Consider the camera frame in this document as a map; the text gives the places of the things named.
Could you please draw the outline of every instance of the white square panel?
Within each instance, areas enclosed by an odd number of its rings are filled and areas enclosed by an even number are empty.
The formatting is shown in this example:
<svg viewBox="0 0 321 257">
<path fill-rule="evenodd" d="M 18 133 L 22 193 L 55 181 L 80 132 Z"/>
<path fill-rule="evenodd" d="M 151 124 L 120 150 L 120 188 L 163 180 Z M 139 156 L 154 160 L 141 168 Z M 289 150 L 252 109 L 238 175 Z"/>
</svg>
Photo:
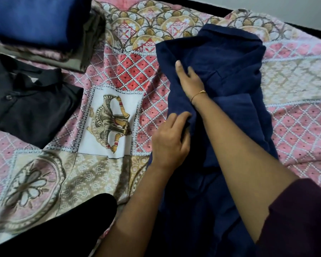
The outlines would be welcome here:
<svg viewBox="0 0 321 257">
<path fill-rule="evenodd" d="M 96 89 L 78 152 L 115 159 L 130 155 L 134 118 L 142 96 L 109 87 Z"/>
</svg>

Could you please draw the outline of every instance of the printed figure on bedsheet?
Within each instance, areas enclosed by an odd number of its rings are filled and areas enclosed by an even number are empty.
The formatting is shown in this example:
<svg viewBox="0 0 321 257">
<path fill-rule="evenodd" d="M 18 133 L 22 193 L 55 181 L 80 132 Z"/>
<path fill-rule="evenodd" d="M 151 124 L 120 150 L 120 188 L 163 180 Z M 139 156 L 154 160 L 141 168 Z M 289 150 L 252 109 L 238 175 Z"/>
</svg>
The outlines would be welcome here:
<svg viewBox="0 0 321 257">
<path fill-rule="evenodd" d="M 124 135 L 130 135 L 131 129 L 128 123 L 130 115 L 126 113 L 123 102 L 119 96 L 116 95 L 104 95 L 104 102 L 102 106 L 98 108 L 94 117 L 94 109 L 90 108 L 89 116 L 92 119 L 91 126 L 87 127 L 87 130 L 93 134 L 96 140 L 107 149 L 111 149 L 113 153 L 116 152 L 119 139 Z M 116 99 L 119 102 L 120 110 L 122 114 L 113 114 L 111 109 L 111 101 Z M 108 136 L 111 131 L 116 132 L 114 139 L 114 145 L 111 146 L 108 142 Z"/>
</svg>

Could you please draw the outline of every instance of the finger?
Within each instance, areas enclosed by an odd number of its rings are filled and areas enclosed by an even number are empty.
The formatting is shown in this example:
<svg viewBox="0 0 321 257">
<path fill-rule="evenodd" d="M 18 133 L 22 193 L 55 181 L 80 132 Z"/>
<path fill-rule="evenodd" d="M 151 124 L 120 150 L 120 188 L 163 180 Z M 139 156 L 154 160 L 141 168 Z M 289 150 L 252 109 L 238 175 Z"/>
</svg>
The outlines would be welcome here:
<svg viewBox="0 0 321 257">
<path fill-rule="evenodd" d="M 172 129 L 177 132 L 181 136 L 185 122 L 187 121 L 188 117 L 191 116 L 189 112 L 183 112 L 179 116 L 177 116 L 176 121 L 174 122 Z"/>
<path fill-rule="evenodd" d="M 183 80 L 189 78 L 189 77 L 187 76 L 187 74 L 185 73 L 184 68 L 183 68 L 180 60 L 177 60 L 177 61 L 176 61 L 176 63 L 175 63 L 175 68 L 176 68 L 177 76 L 178 76 L 178 78 L 180 79 L 180 81 L 183 81 Z"/>
<path fill-rule="evenodd" d="M 190 133 L 189 133 L 189 129 L 187 128 L 183 136 L 181 152 L 188 154 L 189 150 L 190 150 Z"/>
<path fill-rule="evenodd" d="M 198 75 L 195 73 L 195 71 L 193 70 L 192 67 L 188 67 L 188 75 L 190 76 L 190 78 L 193 78 L 193 77 L 198 77 Z"/>
<path fill-rule="evenodd" d="M 166 119 L 166 121 L 164 121 L 159 127 L 158 129 L 170 129 L 172 128 L 173 124 L 175 123 L 177 118 L 177 114 L 172 113 L 168 116 L 168 118 Z"/>
</svg>

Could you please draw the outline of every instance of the maroon sleeve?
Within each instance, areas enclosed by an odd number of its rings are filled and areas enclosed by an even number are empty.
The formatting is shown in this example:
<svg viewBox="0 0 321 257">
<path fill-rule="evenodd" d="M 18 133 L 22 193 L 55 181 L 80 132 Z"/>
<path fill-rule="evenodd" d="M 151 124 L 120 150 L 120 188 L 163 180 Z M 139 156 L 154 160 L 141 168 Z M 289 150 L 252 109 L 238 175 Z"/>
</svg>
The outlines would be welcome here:
<svg viewBox="0 0 321 257">
<path fill-rule="evenodd" d="M 321 256 L 321 188 L 299 179 L 270 205 L 257 256 Z"/>
</svg>

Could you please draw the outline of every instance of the white wall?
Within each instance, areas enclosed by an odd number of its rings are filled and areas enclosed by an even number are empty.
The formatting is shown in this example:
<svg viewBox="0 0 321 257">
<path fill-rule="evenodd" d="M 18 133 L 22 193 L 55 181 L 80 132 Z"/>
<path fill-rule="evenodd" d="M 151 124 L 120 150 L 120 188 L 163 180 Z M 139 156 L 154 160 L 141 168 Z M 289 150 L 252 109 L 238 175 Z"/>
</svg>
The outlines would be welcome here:
<svg viewBox="0 0 321 257">
<path fill-rule="evenodd" d="M 193 0 L 228 9 L 265 12 L 282 21 L 321 30 L 321 0 Z"/>
</svg>

